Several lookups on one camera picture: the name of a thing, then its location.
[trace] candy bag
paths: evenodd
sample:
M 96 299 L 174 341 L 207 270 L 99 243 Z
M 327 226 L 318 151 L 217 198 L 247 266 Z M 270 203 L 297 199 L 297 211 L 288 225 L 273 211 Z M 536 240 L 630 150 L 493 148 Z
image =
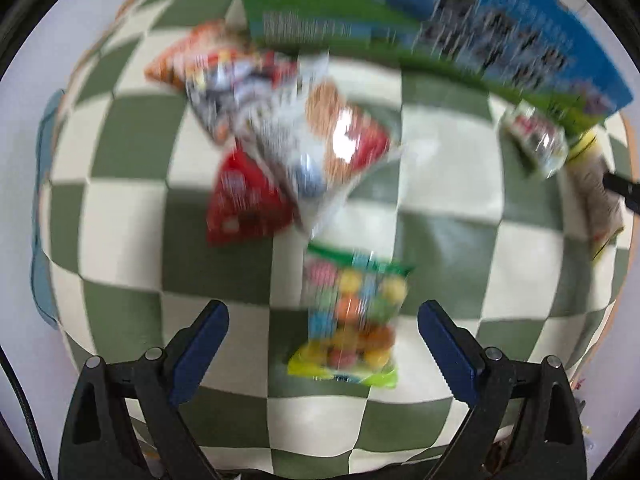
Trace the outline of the candy bag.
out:
M 308 245 L 301 302 L 308 341 L 289 360 L 290 375 L 393 388 L 395 321 L 410 269 L 315 243 Z
M 253 56 L 246 41 L 227 30 L 224 20 L 215 20 L 198 25 L 186 38 L 164 50 L 145 67 L 145 76 L 183 89 L 196 69 L 214 66 L 220 59 Z
M 591 256 L 597 260 L 609 241 L 623 231 L 625 224 L 620 196 L 602 184 L 609 167 L 593 130 L 572 148 L 566 170 L 584 207 Z
M 314 236 L 323 212 L 346 198 L 393 147 L 387 131 L 350 105 L 327 77 L 328 57 L 300 59 L 298 74 L 267 99 L 243 107 L 242 145 L 261 157 L 293 198 L 303 230 Z
M 536 107 L 521 101 L 513 111 L 505 112 L 500 126 L 518 141 L 522 151 L 545 178 L 562 168 L 569 153 L 564 128 L 553 123 Z
M 274 52 L 219 60 L 187 78 L 187 97 L 202 126 L 222 144 L 233 133 L 240 107 L 270 94 L 296 69 L 295 61 Z
M 271 236 L 293 222 L 294 205 L 239 147 L 226 158 L 207 212 L 211 244 Z

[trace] red snack bag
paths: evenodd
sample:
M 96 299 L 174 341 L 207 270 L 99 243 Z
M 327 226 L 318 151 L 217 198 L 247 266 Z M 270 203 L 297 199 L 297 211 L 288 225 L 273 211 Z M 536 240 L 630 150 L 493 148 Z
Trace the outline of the red snack bag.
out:
M 207 212 L 211 244 L 271 236 L 293 222 L 295 207 L 241 148 L 226 158 Z

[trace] wooden edge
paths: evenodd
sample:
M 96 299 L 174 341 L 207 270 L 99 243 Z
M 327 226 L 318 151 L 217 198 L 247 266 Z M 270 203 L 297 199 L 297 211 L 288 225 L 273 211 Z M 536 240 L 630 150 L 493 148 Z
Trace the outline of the wooden edge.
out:
M 624 116 L 624 114 L 621 113 L 620 116 L 622 117 L 622 122 L 625 125 L 626 143 L 628 145 L 629 153 L 635 154 L 636 145 L 637 145 L 636 143 L 638 142 L 638 140 L 636 139 L 636 131 L 634 130 L 629 120 Z M 640 180 L 639 178 L 640 161 L 636 160 L 635 156 L 632 156 L 630 159 L 631 159 L 631 177 L 634 181 L 638 181 Z M 634 223 L 631 231 L 631 245 L 629 247 L 629 263 L 626 268 L 627 275 L 629 270 L 631 269 L 631 264 L 633 263 L 634 255 L 636 254 L 636 249 L 638 248 L 639 235 L 640 235 L 640 221 L 638 219 L 638 216 L 634 215 Z M 620 294 L 622 293 L 622 290 L 625 288 L 625 283 L 626 283 L 626 276 L 622 282 L 622 285 L 620 286 L 620 291 L 618 292 L 618 295 L 614 300 L 613 307 L 611 309 L 609 317 L 607 318 L 604 328 L 602 329 L 602 332 L 600 333 L 598 340 L 593 344 L 593 351 L 591 352 L 588 358 L 583 359 L 582 362 L 580 362 L 578 369 L 575 371 L 574 376 L 571 378 L 570 383 L 572 387 L 574 387 L 577 384 L 578 380 L 580 380 L 581 371 L 584 370 L 584 365 L 588 364 L 591 361 L 595 353 L 598 351 L 598 347 L 601 345 L 604 337 L 611 330 L 611 327 L 613 326 L 614 318 L 618 313 L 618 299 L 620 298 Z

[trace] clear plastic bag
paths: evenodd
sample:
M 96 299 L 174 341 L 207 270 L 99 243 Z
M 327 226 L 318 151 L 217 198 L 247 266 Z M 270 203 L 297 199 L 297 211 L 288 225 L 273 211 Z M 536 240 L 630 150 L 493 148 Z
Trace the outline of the clear plastic bag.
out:
M 301 302 L 308 341 L 289 360 L 290 375 L 393 388 L 396 319 L 410 269 L 309 244 Z
M 513 111 L 502 116 L 500 126 L 518 141 L 522 151 L 545 178 L 562 168 L 569 153 L 564 128 L 536 107 L 521 101 Z

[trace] blue cloth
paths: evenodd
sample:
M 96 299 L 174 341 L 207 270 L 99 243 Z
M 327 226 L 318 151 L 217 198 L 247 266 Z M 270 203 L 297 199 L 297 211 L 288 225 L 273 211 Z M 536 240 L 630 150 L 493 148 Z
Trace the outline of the blue cloth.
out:
M 33 256 L 31 259 L 31 293 L 33 301 L 38 307 L 38 312 L 47 323 L 56 326 L 58 308 L 53 298 L 51 280 L 49 274 L 49 259 L 42 250 L 40 240 L 40 225 L 38 212 L 40 204 L 40 186 L 42 179 L 49 172 L 52 161 L 51 143 L 54 126 L 56 124 L 56 112 L 65 93 L 58 90 L 51 96 L 44 110 L 44 115 L 38 127 L 38 139 L 36 140 L 36 184 L 33 193 L 33 240 L 31 247 Z

